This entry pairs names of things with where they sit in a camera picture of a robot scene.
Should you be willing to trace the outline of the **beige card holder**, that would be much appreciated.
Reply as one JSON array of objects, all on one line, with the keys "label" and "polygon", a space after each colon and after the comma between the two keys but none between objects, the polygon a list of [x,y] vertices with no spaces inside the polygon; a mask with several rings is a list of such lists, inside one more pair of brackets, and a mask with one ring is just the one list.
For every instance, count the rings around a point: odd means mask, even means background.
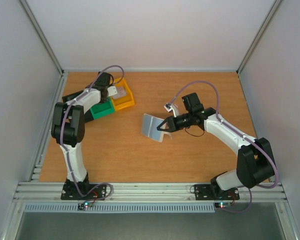
[{"label": "beige card holder", "polygon": [[168,135],[170,138],[172,138],[169,132],[157,130],[157,127],[163,121],[164,120],[162,118],[145,113],[142,117],[141,134],[159,143],[163,141],[164,135]]}]

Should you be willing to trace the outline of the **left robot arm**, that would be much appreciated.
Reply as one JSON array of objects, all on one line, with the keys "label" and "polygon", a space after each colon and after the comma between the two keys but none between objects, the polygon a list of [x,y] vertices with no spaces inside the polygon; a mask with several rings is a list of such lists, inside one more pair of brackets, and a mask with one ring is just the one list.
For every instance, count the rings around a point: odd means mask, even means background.
[{"label": "left robot arm", "polygon": [[54,105],[51,136],[64,155],[67,168],[65,192],[72,190],[79,199],[86,199],[91,193],[82,154],[85,114],[93,106],[107,102],[116,93],[114,77],[110,73],[99,72],[95,82],[83,90],[64,96],[62,102]]}]

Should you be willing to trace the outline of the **black plastic bin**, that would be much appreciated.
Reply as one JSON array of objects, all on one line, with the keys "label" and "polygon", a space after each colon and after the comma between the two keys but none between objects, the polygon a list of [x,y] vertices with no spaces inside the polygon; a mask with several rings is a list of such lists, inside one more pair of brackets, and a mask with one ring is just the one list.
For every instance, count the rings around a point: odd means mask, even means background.
[{"label": "black plastic bin", "polygon": [[[77,96],[79,96],[81,93],[83,92],[83,90],[80,90],[80,91],[77,91],[77,92],[74,92],[74,93],[71,93],[71,94],[68,94],[68,95],[65,95],[62,97],[62,101],[63,103],[66,103],[68,101],[72,102]],[[73,110],[74,109],[79,109],[77,105],[73,105],[70,110],[69,110],[69,113],[68,113],[68,119],[69,121],[71,122],[71,117],[73,116]],[[88,122],[91,122],[93,121],[94,118],[93,118],[93,115],[90,111],[90,109],[87,110],[87,112],[84,113],[84,122],[85,123],[88,123]]]}]

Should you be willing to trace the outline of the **card in yellow bin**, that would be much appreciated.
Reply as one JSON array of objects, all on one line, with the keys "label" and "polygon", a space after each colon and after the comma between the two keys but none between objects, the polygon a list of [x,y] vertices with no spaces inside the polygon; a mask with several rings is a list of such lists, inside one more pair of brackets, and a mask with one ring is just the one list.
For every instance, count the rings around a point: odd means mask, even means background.
[{"label": "card in yellow bin", "polygon": [[117,94],[115,94],[115,95],[112,96],[112,98],[114,100],[115,99],[120,99],[120,98],[123,98],[123,97],[127,96],[127,92],[126,92],[124,86],[117,86],[116,90],[117,90]]}]

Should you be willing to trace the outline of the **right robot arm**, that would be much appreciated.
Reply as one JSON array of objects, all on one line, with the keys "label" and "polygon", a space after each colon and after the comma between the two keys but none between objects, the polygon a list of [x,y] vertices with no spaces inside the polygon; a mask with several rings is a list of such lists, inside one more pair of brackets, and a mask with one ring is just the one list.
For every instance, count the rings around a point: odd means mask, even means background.
[{"label": "right robot arm", "polygon": [[271,144],[266,138],[247,135],[217,114],[215,109],[204,108],[195,92],[181,99],[187,112],[167,117],[157,126],[157,130],[174,133],[197,126],[217,137],[237,156],[234,170],[211,179],[210,191],[214,198],[222,198],[230,189],[242,186],[251,189],[277,175]]}]

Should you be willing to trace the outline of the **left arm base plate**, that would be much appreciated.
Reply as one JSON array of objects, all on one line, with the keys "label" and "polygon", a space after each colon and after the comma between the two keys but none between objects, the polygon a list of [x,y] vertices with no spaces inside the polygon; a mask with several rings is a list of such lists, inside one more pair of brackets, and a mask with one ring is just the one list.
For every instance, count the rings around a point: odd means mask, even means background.
[{"label": "left arm base plate", "polygon": [[109,193],[106,184],[78,184],[66,182],[61,190],[60,199],[63,201],[92,201],[104,200]]}]

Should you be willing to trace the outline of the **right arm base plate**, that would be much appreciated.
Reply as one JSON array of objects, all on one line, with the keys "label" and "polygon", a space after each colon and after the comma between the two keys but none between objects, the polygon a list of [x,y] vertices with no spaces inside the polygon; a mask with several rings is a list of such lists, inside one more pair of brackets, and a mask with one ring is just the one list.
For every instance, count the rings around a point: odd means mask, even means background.
[{"label": "right arm base plate", "polygon": [[239,190],[230,188],[228,190],[220,190],[211,184],[195,184],[193,185],[193,193],[197,201],[230,201],[239,200]]}]

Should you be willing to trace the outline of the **green plastic bin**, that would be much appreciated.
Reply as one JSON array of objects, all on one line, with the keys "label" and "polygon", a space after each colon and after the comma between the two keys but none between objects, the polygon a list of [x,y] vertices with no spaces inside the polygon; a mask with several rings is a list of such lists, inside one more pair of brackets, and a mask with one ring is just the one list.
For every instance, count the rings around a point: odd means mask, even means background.
[{"label": "green plastic bin", "polygon": [[115,112],[112,99],[109,97],[105,103],[98,103],[90,108],[93,120],[105,117]]}]

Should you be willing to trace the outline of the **yellow plastic bin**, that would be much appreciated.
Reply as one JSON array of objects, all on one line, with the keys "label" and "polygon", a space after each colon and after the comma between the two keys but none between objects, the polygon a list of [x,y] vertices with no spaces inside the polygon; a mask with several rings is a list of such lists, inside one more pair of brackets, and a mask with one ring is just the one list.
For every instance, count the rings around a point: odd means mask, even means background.
[{"label": "yellow plastic bin", "polygon": [[123,78],[118,84],[115,85],[116,87],[124,87],[127,93],[127,96],[113,99],[113,96],[111,96],[111,100],[114,106],[115,112],[121,111],[123,109],[132,107],[135,105],[135,100],[132,91],[130,90],[126,80]]}]

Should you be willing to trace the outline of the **aluminium front rail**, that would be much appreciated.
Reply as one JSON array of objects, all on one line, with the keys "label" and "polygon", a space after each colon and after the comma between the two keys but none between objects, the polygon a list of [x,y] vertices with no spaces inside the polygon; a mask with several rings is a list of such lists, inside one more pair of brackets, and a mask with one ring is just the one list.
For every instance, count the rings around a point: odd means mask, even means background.
[{"label": "aluminium front rail", "polygon": [[[106,203],[194,203],[202,196],[212,202],[207,194],[194,187],[194,183],[113,183],[113,193]],[[20,182],[17,184],[15,202],[60,202],[63,184],[61,182]],[[253,187],[253,203],[286,203],[288,201],[282,184],[275,188]]]}]

